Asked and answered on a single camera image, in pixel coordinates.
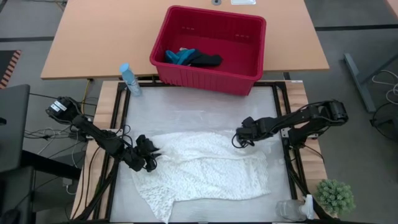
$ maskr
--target blue cloth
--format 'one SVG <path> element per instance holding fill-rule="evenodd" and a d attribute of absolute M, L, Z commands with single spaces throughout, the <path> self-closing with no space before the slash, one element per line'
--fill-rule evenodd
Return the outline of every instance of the blue cloth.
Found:
<path fill-rule="evenodd" d="M 185 49 L 175 54 L 171 50 L 166 50 L 166 62 L 173 63 L 175 65 L 182 65 L 182 63 L 194 52 L 195 49 Z"/>

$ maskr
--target metal stand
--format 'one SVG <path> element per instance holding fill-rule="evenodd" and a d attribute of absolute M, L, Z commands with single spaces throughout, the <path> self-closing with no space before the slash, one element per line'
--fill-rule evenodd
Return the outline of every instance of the metal stand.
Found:
<path fill-rule="evenodd" d="M 370 69 L 367 69 L 365 72 L 361 73 L 359 72 L 358 67 L 356 66 L 352 56 L 347 53 L 344 54 L 344 61 L 347 63 L 349 72 L 353 76 L 356 87 L 358 88 L 358 91 L 362 96 L 362 100 L 368 112 L 373 113 L 376 111 L 376 107 L 368 90 L 369 81 L 372 79 L 373 76 L 377 75 L 382 69 L 386 68 L 391 62 L 393 62 L 397 58 L 397 52 L 382 56 L 380 61 L 384 62 L 383 64 L 372 65 Z"/>
<path fill-rule="evenodd" d="M 79 168 L 22 150 L 21 167 L 26 166 L 32 166 L 35 170 L 73 180 L 78 180 L 81 172 L 81 169 Z"/>

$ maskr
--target white wire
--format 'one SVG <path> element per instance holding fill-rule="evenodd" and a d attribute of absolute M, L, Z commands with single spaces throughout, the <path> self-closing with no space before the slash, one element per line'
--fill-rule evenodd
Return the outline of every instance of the white wire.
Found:
<path fill-rule="evenodd" d="M 51 131 L 53 131 L 53 137 L 52 137 L 51 141 L 49 141 L 49 143 L 47 143 L 47 144 L 37 153 L 37 155 L 40 155 L 40 154 L 44 151 L 44 149 L 46 149 L 46 148 L 54 141 L 54 139 L 55 139 L 56 136 L 60 135 L 64 130 L 66 130 L 66 129 L 68 129 L 68 128 L 69 128 L 69 126 L 67 126 L 66 128 L 62 129 L 62 130 L 59 131 L 58 133 L 56 133 L 56 132 L 54 131 L 54 129 L 52 129 L 52 128 L 46 128 L 46 129 L 44 129 L 44 130 L 43 130 L 43 135 L 45 135 L 45 132 L 46 132 L 47 130 L 51 130 Z"/>
<path fill-rule="evenodd" d="M 379 82 L 379 81 L 375 81 L 375 79 L 374 79 L 376 76 L 378 76 L 378 75 L 381 74 L 382 72 L 386 72 L 386 73 L 388 73 L 388 74 L 390 74 L 390 75 L 393 75 L 393 76 L 396 77 L 397 80 L 398 80 L 398 75 L 396 75 L 395 73 L 390 72 L 390 71 L 388 71 L 388 70 L 381 70 L 377 75 L 375 75 L 375 76 L 372 77 L 372 82 L 377 83 L 377 84 L 382 84 L 382 85 L 390 85 L 390 86 L 393 86 L 392 89 L 389 90 L 389 91 L 386 93 L 386 100 L 387 100 L 388 102 L 392 103 L 392 104 L 398 105 L 397 102 L 395 102 L 395 101 L 393 101 L 393 100 L 390 100 L 390 98 L 389 98 L 389 94 L 390 94 L 390 93 L 393 93 L 395 96 L 398 96 L 398 83 L 393 84 L 393 83 L 387 83 L 387 82 Z"/>
<path fill-rule="evenodd" d="M 69 192 L 69 186 L 68 186 L 68 185 L 66 186 L 66 188 L 67 188 L 67 193 L 68 193 L 69 195 L 75 195 L 75 194 L 76 194 L 76 193 L 70 193 L 70 192 Z"/>
<path fill-rule="evenodd" d="M 77 168 L 77 164 L 76 164 L 76 162 L 75 162 L 75 157 L 73 156 L 73 154 L 75 153 L 75 149 L 76 149 L 76 146 L 77 146 L 77 141 L 79 140 L 79 135 L 78 135 L 78 133 L 76 132 L 76 142 L 75 142 L 75 147 L 73 147 L 73 150 L 72 150 L 72 161 L 73 161 L 73 165 L 75 165 L 75 167 Z"/>

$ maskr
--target gray floor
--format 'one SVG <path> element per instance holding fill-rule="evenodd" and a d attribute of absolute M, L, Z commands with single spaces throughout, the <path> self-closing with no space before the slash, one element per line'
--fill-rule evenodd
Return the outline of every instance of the gray floor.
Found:
<path fill-rule="evenodd" d="M 305 2 L 315 26 L 398 23 L 382 0 L 306 0 Z M 62 11 L 55 3 L 8 0 L 0 13 L 0 38 L 55 35 L 61 16 Z M 291 76 L 295 80 L 304 80 L 307 96 L 311 102 L 333 98 L 342 101 L 348 110 L 349 122 L 343 127 L 331 128 L 320 138 L 329 178 L 350 184 L 354 192 L 356 210 L 341 218 L 356 222 L 397 223 L 397 143 L 384 138 L 370 126 L 371 114 L 365 111 L 348 69 L 341 59 L 343 53 L 349 52 L 359 68 L 365 69 L 369 63 L 377 62 L 380 55 L 398 49 L 398 30 L 318 32 L 318 37 L 330 64 L 330 70 L 295 72 L 291 73 Z M 0 43 L 0 50 L 22 50 L 22 57 L 9 86 L 28 83 L 33 93 L 80 99 L 83 96 L 86 80 L 40 79 L 50 46 L 51 42 Z M 398 62 L 394 62 L 389 69 L 398 73 Z M 281 75 L 266 74 L 264 78 L 281 79 Z M 389 79 L 385 75 L 381 75 L 380 78 Z M 94 82 L 89 96 L 99 95 L 101 82 L 101 80 Z M 384 94 L 389 87 L 374 84 L 371 86 L 376 104 L 383 104 L 386 101 Z M 62 128 L 44 112 L 51 102 L 51 99 L 31 96 L 27 130 Z M 93 108 L 87 109 L 89 113 L 93 113 L 93 110 Z M 72 139 L 61 140 L 64 139 L 53 142 L 42 155 L 50 156 L 75 142 Z M 38 152 L 46 143 L 41 140 L 25 140 L 24 149 Z M 67 151 L 60 154 L 58 159 L 71 164 L 70 153 L 71 151 Z M 37 185 L 49 178 L 51 177 L 48 175 L 38 174 Z M 73 196 L 66 193 L 61 180 L 40 189 L 39 195 L 42 203 L 35 204 L 35 209 L 42 211 L 37 215 L 37 223 L 66 220 L 64 207 L 69 213 Z"/>

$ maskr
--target blue bottle cap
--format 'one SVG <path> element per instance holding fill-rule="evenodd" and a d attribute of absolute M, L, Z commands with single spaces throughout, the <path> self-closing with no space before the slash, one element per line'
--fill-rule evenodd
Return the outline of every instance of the blue bottle cap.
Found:
<path fill-rule="evenodd" d="M 124 64 L 122 64 L 122 65 L 120 66 L 119 71 L 120 71 L 121 73 L 123 73 L 123 72 L 129 70 L 129 67 L 130 67 L 130 65 L 129 65 L 128 63 L 124 63 Z"/>

